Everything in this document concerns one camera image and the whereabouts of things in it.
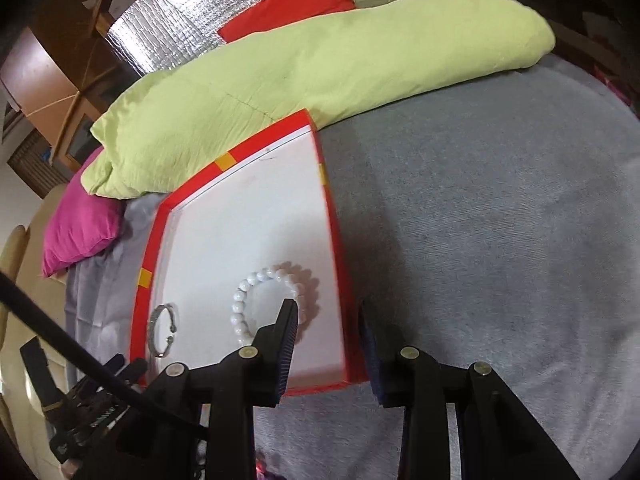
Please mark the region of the silver bangle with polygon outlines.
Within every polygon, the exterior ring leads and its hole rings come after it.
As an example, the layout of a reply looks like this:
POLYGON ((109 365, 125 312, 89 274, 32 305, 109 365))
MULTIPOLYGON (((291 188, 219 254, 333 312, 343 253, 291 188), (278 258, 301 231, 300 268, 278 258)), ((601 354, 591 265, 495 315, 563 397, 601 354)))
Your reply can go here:
POLYGON ((146 329, 146 344, 154 359, 168 356, 178 330, 176 311, 172 304, 159 304, 150 315, 146 329))

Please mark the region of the red shallow box tray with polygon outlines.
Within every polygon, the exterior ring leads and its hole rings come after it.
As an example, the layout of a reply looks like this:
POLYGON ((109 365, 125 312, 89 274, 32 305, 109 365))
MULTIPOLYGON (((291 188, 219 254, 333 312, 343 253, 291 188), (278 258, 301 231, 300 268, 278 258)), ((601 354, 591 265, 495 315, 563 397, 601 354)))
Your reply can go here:
POLYGON ((306 110, 225 152, 158 206, 139 272, 129 355, 157 374, 219 362, 300 302, 289 394, 366 378, 337 214, 316 125, 306 110), (146 344, 152 310, 172 304, 166 358, 146 344))

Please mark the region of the grey bed blanket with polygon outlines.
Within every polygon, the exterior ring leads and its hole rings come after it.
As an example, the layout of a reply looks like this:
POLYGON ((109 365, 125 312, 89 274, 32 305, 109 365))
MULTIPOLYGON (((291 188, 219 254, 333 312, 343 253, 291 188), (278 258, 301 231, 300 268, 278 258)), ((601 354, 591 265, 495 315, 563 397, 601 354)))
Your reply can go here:
MULTIPOLYGON (((639 123, 599 81, 547 56, 317 131, 355 304, 453 366, 485 361, 583 479, 639 474, 639 123)), ((160 196, 79 263, 68 331, 128 354, 160 196)), ((256 414, 289 479, 390 479, 401 414, 360 382, 256 414)))

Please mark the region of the magenta pillow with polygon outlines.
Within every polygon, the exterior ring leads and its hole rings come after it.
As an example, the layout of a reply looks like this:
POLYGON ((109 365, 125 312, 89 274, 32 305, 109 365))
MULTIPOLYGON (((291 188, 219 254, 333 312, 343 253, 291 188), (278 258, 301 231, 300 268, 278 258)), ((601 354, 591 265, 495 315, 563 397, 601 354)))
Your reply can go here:
POLYGON ((103 148, 94 150, 70 179, 44 229, 41 272, 46 278, 95 256, 119 237, 124 203, 90 195, 80 182, 102 151, 103 148))

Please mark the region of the light green folded quilt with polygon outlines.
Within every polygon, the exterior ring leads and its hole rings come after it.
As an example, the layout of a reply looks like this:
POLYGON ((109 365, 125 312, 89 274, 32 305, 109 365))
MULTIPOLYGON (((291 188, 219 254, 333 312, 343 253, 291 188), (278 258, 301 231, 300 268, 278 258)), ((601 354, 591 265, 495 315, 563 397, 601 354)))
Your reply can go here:
POLYGON ((395 0, 256 32, 126 90, 93 125, 92 195, 168 193, 298 110, 326 127, 379 106, 538 63, 548 22, 515 0, 395 0))

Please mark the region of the cream leather sofa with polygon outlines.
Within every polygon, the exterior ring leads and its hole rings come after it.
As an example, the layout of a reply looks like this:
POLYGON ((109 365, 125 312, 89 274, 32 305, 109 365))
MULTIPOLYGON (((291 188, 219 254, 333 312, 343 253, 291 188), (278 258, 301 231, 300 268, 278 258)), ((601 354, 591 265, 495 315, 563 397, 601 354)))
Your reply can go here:
MULTIPOLYGON (((41 273, 43 234, 58 208, 64 185, 41 201, 32 220, 17 224, 1 244, 1 271, 58 325, 64 324, 66 283, 41 273)), ((49 448, 46 420, 32 391, 20 348, 35 337, 19 318, 1 310, 1 418, 21 456, 39 479, 62 477, 49 448)))

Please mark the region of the wooden cabinet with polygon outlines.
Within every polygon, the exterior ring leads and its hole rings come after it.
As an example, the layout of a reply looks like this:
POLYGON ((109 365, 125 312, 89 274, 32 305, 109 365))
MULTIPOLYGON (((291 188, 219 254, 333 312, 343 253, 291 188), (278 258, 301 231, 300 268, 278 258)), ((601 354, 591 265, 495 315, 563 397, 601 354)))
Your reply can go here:
POLYGON ((51 147, 49 162, 77 171, 96 147, 90 127, 127 78, 105 42, 42 42, 23 30, 1 66, 1 82, 51 147))

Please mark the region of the red cushion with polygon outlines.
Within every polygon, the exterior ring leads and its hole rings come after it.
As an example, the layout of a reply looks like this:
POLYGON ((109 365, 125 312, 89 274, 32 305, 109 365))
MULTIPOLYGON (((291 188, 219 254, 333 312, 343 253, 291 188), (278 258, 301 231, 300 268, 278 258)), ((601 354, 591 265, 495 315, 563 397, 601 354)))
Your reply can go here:
POLYGON ((217 34, 230 44, 255 32, 355 9, 354 0, 260 0, 224 24, 217 34))

